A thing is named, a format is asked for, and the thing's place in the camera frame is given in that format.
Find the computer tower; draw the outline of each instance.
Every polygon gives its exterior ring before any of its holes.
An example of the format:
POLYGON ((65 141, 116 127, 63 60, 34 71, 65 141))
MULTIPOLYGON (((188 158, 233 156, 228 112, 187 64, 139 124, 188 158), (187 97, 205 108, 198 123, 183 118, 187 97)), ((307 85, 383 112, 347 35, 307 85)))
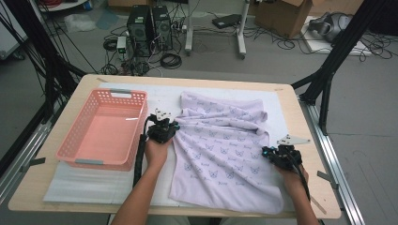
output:
POLYGON ((132 6, 129 19, 127 21, 127 28, 129 30, 134 56, 150 56, 150 43, 154 39, 150 7, 147 5, 132 6))
POLYGON ((155 39, 159 50, 172 50, 172 29, 169 12, 166 6, 152 8, 153 23, 155 26, 155 39))

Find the floor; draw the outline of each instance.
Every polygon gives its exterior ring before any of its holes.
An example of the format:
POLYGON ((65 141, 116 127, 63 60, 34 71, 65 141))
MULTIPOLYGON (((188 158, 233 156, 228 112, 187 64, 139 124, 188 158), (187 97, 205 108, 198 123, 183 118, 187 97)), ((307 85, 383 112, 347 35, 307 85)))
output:
MULTIPOLYGON (((127 21, 126 14, 95 8, 83 11, 102 29, 69 34, 95 70, 104 65, 103 38, 111 30, 127 21)), ((55 14, 62 19, 63 13, 55 14)), ((212 15, 195 19, 196 24, 211 27, 212 15)), ((248 18, 253 27, 253 18, 248 18)), ((68 39, 60 36, 66 46, 71 63, 93 73, 68 39)), ((195 32, 191 56, 181 51, 182 66, 177 70, 151 69, 150 77, 192 78, 256 83, 294 83, 320 68, 327 55, 305 54, 306 47, 285 50, 283 42, 273 41, 270 35, 258 38, 246 37, 247 55, 241 60, 237 54, 234 36, 213 32, 195 32)), ((398 53, 398 44, 388 49, 398 53)), ((328 132, 345 177, 367 224, 395 224, 398 220, 398 195, 395 144, 397 140, 398 64, 397 55, 391 59, 367 57, 364 62, 357 56, 349 56, 333 79, 329 103, 328 132)), ((33 114, 44 101, 38 78, 29 60, 8 59, 0 61, 0 157, 13 144, 33 114)), ((0 224, 106 224, 107 215, 72 213, 11 212, 7 208, 9 197, 0 202, 0 224)), ((192 224, 206 224, 208 218, 192 218, 192 224)), ((344 216, 337 220, 325 220, 325 224, 348 224, 344 216)), ((294 220, 273 219, 268 224, 294 224, 294 220)))

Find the cardboard box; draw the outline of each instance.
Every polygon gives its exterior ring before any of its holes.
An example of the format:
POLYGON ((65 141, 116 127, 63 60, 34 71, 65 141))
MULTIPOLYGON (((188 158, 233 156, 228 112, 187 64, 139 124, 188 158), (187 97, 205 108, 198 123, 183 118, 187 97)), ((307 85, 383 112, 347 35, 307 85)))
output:
POLYGON ((363 0, 328 0, 319 6, 312 7, 310 16, 320 17, 325 12, 343 12, 348 15, 354 15, 363 0))
POLYGON ((324 0, 279 0, 262 2, 255 14, 255 24, 284 37, 298 35, 311 7, 319 6, 324 0))

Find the printed pattern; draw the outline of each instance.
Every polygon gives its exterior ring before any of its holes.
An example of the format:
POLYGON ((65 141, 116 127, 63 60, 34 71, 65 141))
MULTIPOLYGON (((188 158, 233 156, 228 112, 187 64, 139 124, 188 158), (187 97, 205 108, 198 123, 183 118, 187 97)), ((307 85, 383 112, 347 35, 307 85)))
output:
POLYGON ((260 157, 261 147, 268 146, 268 133, 261 126, 267 120, 262 101, 184 92, 181 107, 170 198, 243 212, 280 212, 281 193, 267 181, 270 165, 260 157))

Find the aluminum rail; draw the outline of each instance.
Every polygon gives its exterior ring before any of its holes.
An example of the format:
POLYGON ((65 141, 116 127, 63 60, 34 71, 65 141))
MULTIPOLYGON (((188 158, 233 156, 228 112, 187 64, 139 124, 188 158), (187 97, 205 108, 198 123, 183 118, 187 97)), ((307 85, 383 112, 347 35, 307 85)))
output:
POLYGON ((307 110, 311 118, 311 121, 308 122, 313 125, 316 137, 322 148, 322 152, 324 155, 323 157, 328 164, 332 179, 336 184, 338 184, 337 190, 339 192, 341 201, 344 205, 344 209, 346 211, 348 219, 353 225, 365 224, 362 214, 360 213, 360 209, 358 208, 358 205, 354 199, 354 196, 351 192, 348 182, 345 179, 344 172, 342 167, 340 166, 339 159, 337 158, 334 152, 334 148, 331 144, 330 138, 323 134, 321 127, 318 125, 319 113, 317 108, 313 105, 305 105, 303 108, 307 110))

